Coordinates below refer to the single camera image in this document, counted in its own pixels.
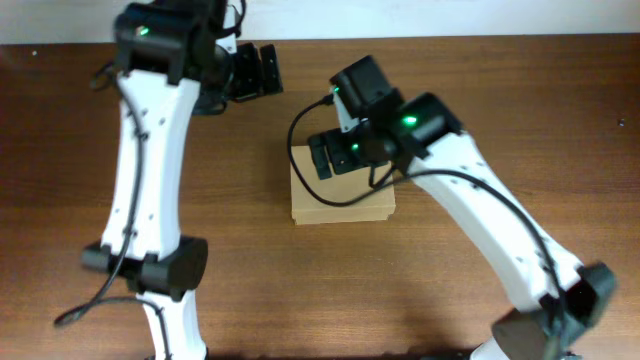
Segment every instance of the brown tabletop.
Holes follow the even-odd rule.
[[[497,277],[445,211],[411,184],[385,222],[295,227],[285,137],[328,79],[373,54],[406,98],[434,92],[497,175],[585,263],[620,288],[574,349],[640,353],[640,36],[278,41],[286,92],[189,129],[180,193],[185,234],[209,240],[198,289],[212,352],[248,356],[403,353],[475,346],[511,309]],[[0,358],[142,359],[131,305],[51,322],[104,276],[83,271],[113,194],[119,114],[91,74],[112,45],[0,47]],[[325,108],[297,144],[336,127]],[[118,282],[111,292],[124,294]]]

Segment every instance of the green indicator light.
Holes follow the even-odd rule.
[[[407,116],[406,118],[402,119],[402,122],[404,122],[406,125],[415,125],[418,122],[418,118],[416,118],[415,116]]]

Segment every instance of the white background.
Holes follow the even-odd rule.
[[[112,41],[129,2],[0,0],[0,43]],[[248,2],[250,40],[640,32],[640,0]]]

